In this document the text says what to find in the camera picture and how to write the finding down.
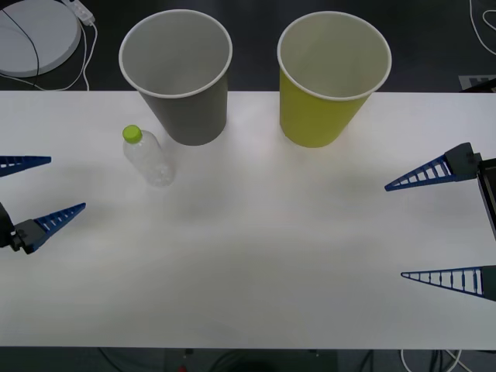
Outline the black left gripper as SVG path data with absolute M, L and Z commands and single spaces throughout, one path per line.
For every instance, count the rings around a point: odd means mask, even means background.
M 49 164 L 51 157 L 1 156 L 0 177 Z M 85 203 L 74 205 L 36 219 L 28 219 L 17 225 L 12 224 L 9 214 L 0 204 L 0 247 L 10 246 L 14 251 L 26 254 L 36 252 L 50 237 L 66 226 L 86 207 Z

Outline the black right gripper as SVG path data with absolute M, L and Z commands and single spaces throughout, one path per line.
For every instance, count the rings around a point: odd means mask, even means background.
M 495 232 L 495 159 L 482 160 L 470 143 L 461 143 L 420 167 L 384 186 L 385 191 L 397 191 L 432 184 L 467 181 L 477 177 L 491 224 Z M 461 267 L 442 270 L 401 272 L 403 278 L 436 288 L 495 301 L 495 265 Z

